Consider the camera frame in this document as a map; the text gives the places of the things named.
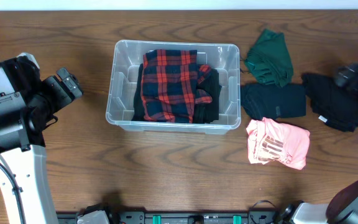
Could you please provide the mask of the black garment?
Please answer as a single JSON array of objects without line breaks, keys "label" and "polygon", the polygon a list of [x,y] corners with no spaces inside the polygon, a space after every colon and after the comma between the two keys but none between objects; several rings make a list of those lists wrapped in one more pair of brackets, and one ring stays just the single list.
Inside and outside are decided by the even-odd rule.
[{"label": "black garment", "polygon": [[339,88],[334,79],[317,73],[303,73],[302,84],[311,108],[326,126],[342,132],[358,128],[358,100]]}]

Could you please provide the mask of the dark navy shirt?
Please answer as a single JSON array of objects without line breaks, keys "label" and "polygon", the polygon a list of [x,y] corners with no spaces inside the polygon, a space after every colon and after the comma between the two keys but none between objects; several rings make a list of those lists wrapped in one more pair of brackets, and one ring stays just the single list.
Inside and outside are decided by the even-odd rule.
[{"label": "dark navy shirt", "polygon": [[241,106],[256,120],[296,118],[306,115],[305,88],[300,84],[276,85],[250,83],[241,87]]}]

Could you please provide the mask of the black pants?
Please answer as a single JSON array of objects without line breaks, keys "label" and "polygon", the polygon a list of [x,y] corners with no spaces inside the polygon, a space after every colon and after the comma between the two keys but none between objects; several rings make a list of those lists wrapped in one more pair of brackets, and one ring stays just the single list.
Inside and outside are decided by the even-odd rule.
[{"label": "black pants", "polygon": [[[142,79],[143,65],[140,64],[137,78],[137,86],[134,95],[134,115],[133,121],[145,121],[144,107],[140,97],[141,79]],[[212,100],[210,103],[201,103],[195,105],[195,113],[193,116],[194,123],[211,123],[219,119],[219,96],[222,86],[219,84],[219,73],[216,69],[211,69],[209,75],[204,75],[206,79],[198,84],[197,89],[207,92]]]}]

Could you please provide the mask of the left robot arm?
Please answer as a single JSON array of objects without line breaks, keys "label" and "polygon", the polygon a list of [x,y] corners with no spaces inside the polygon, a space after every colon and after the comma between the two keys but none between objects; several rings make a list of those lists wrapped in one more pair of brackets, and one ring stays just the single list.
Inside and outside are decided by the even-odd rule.
[{"label": "left robot arm", "polygon": [[32,54],[0,62],[0,189],[10,223],[58,223],[43,131],[82,95],[65,68],[42,80]]}]

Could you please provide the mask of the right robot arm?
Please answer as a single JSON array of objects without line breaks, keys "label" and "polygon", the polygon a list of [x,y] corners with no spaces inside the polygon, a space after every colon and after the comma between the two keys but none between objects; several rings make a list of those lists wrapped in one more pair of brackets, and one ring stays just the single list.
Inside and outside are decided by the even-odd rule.
[{"label": "right robot arm", "polygon": [[[358,100],[358,63],[339,68],[334,82]],[[289,205],[281,223],[358,223],[358,180],[337,193],[329,204]]]}]

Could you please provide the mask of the dark green garment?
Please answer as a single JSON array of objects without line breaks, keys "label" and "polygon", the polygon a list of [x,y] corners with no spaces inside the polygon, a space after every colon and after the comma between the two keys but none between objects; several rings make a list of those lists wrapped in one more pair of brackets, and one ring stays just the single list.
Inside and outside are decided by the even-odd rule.
[{"label": "dark green garment", "polygon": [[289,84],[294,71],[284,33],[264,29],[249,49],[244,65],[263,85],[282,88]]}]

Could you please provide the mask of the red plaid flannel shirt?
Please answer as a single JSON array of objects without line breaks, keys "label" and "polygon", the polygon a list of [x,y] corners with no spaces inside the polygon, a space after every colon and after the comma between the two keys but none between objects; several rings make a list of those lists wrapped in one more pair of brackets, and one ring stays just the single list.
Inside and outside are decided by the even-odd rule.
[{"label": "red plaid flannel shirt", "polygon": [[157,49],[143,55],[140,98],[143,119],[164,123],[192,123],[195,106],[212,96],[198,86],[211,74],[209,65],[197,63],[196,50]]}]

